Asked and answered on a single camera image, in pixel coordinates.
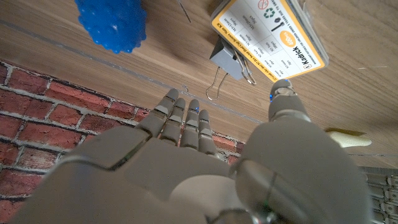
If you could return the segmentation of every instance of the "wood grain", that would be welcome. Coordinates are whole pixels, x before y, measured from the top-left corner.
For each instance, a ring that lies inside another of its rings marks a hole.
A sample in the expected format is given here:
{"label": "wood grain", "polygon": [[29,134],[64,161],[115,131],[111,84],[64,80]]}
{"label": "wood grain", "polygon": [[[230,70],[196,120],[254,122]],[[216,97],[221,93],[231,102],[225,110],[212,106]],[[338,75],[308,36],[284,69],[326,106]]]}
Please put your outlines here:
{"label": "wood grain", "polygon": [[[292,79],[309,115],[324,129],[366,133],[372,145],[348,149],[358,163],[368,163],[362,166],[398,167],[398,2],[306,5],[330,56],[327,68]],[[246,141],[256,121],[267,121],[272,82],[257,70],[255,87],[229,77],[216,105],[204,100],[216,71],[208,57],[217,40],[210,27],[217,2],[184,1],[192,24],[175,1],[143,6],[147,40],[133,54],[115,55],[92,42],[73,1],[0,1],[0,57],[149,108],[167,86],[186,87],[184,98],[202,99],[215,131]]]}

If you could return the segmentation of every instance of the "gray binder clip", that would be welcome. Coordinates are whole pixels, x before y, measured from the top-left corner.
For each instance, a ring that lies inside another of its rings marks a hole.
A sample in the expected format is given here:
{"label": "gray binder clip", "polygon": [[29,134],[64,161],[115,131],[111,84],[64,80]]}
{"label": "gray binder clip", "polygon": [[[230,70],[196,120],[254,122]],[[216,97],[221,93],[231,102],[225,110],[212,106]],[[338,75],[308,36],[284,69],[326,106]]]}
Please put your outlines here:
{"label": "gray binder clip", "polygon": [[[230,46],[223,38],[218,37],[213,53],[211,53],[210,60],[218,65],[216,77],[213,84],[207,88],[206,96],[209,100],[217,100],[220,95],[220,88],[228,75],[231,75],[236,80],[245,78],[250,84],[256,85],[256,81],[252,76],[252,71],[249,69],[248,61]],[[208,91],[215,85],[218,72],[222,68],[226,74],[217,88],[217,98],[210,98]]]}

